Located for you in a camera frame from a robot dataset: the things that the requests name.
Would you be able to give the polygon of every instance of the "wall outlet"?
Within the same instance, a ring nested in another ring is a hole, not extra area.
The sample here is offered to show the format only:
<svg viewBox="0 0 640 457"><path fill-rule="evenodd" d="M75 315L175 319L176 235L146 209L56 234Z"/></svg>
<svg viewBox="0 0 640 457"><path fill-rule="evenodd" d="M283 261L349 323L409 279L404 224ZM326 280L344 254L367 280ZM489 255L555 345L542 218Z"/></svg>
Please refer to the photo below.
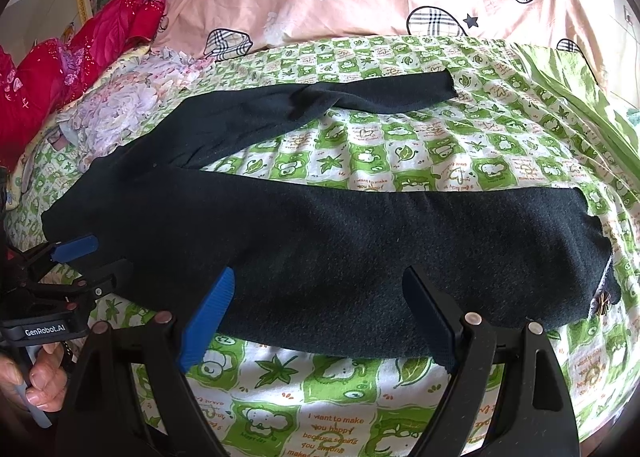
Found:
<svg viewBox="0 0 640 457"><path fill-rule="evenodd" d="M626 6L622 6L622 7L625 9L625 20L626 20L629 24L633 25L633 24L634 24L634 22L633 22L633 20L631 19L631 12L629 11L629 8L627 8Z"/></svg>

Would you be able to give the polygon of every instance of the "human hand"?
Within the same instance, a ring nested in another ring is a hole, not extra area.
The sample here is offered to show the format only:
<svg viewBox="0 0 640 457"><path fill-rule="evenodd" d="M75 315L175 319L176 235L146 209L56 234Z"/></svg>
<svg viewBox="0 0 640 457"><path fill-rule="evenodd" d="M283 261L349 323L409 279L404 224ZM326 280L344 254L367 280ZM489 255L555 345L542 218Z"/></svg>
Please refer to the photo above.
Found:
<svg viewBox="0 0 640 457"><path fill-rule="evenodd" d="M60 343L43 345L29 372L31 387L27 389L30 404L47 412L59 411L66 393L66 373L60 367L65 348ZM0 353L0 393L14 405L26 410L15 386L23 382L15 362Z"/></svg>

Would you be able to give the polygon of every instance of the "green and white bedsheet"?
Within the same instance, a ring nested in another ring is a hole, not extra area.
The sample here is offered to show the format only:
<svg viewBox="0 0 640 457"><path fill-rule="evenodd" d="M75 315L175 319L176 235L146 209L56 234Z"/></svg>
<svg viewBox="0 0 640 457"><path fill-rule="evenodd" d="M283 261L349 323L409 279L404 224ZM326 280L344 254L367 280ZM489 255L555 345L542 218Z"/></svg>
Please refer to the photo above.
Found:
<svg viewBox="0 0 640 457"><path fill-rule="evenodd" d="M612 242L623 288L622 301L606 315L549 333L584 439L624 405L640 376L640 203L631 176L640 174L640 158L637 134L593 84L580 56L474 38L321 40L218 63L193 90L164 101L143 130L152 130L183 97L212 90L444 67L456 83L454 100L392 116L331 110L207 170L372 192L580 188ZM40 145L31 189L7 218L17 246L43 240L39 215L80 176L77 162L72 147L56 152L47 142ZM71 276L63 269L53 275L61 281ZM94 319L130 326L152 315L108 296ZM142 367L137 376L145 415L161 426ZM496 367L468 450L481 444L500 378ZM405 455L447 384L443 368L429 358L325 357L222 334L188 379L233 456Z"/></svg>

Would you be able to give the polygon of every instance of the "finger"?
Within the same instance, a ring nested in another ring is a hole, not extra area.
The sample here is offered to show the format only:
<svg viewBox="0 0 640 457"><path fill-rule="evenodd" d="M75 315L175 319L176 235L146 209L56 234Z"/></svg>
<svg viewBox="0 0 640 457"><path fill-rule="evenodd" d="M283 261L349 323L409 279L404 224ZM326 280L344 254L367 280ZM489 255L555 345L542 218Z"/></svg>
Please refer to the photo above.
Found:
<svg viewBox="0 0 640 457"><path fill-rule="evenodd" d="M66 386L66 373L63 369L58 368L53 378L44 387L38 390L33 387L27 390L27 399L34 407L40 407L51 402Z"/></svg>
<svg viewBox="0 0 640 457"><path fill-rule="evenodd" d="M43 390L53 379L64 355L65 351L62 345L56 347L53 354L49 354L44 350L38 352L36 362L29 372L31 385L35 389Z"/></svg>
<svg viewBox="0 0 640 457"><path fill-rule="evenodd" d="M40 410L43 410L45 412L57 412L62 410L62 405L65 402L65 394L66 394L66 387L62 389L62 391L56 397L54 397L51 401L40 406L39 407Z"/></svg>
<svg viewBox="0 0 640 457"><path fill-rule="evenodd" d="M46 350L47 354L53 354L59 346L60 342L46 343L42 346L42 348Z"/></svg>
<svg viewBox="0 0 640 457"><path fill-rule="evenodd" d="M20 385L22 383L22 374L20 369L6 356L0 355L0 383L10 385Z"/></svg>

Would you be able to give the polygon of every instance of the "red cloth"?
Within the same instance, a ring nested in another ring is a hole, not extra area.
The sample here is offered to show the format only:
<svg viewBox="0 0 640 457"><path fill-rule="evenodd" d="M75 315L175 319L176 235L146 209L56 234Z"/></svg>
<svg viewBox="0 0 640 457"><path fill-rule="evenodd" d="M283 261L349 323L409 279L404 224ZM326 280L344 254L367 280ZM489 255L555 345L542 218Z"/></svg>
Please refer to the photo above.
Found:
<svg viewBox="0 0 640 457"><path fill-rule="evenodd" d="M14 169L53 110L79 98L125 50L156 35L166 0L110 0L68 45L51 38L16 68L0 47L0 165Z"/></svg>

